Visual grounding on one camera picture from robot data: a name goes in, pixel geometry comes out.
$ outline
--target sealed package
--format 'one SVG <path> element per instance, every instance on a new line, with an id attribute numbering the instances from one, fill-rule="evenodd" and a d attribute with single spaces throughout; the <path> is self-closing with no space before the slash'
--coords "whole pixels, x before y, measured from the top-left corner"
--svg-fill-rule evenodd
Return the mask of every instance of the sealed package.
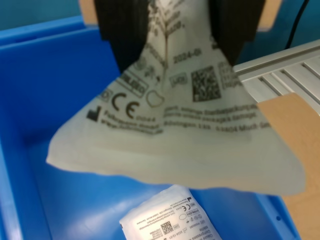
<path id="1" fill-rule="evenodd" d="M 120 220 L 128 240 L 221 240 L 188 188 L 173 185 Z"/>
<path id="2" fill-rule="evenodd" d="M 146 183 L 301 192 L 302 165 L 211 36 L 207 0 L 157 0 L 137 62 L 54 135 L 47 162 Z"/>

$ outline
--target blue plastic bin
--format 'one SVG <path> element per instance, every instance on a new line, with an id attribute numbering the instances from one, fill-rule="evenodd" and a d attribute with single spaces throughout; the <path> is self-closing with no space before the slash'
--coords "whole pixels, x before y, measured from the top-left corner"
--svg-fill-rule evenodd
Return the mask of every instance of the blue plastic bin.
<path id="1" fill-rule="evenodd" d="M 119 75 L 80 17 L 0 32 L 0 240 L 124 240 L 119 220 L 168 185 L 46 164 L 54 132 Z M 280 197 L 192 190 L 224 240 L 296 240 Z"/>

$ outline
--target cardboard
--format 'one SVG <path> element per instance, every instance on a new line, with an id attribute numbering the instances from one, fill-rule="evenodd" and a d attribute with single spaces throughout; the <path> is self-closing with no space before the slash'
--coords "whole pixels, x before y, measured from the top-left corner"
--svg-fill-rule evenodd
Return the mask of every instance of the cardboard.
<path id="1" fill-rule="evenodd" d="M 258 104 L 271 126 L 302 162 L 305 192 L 283 200 L 303 240 L 320 239 L 320 116 L 297 94 Z"/>

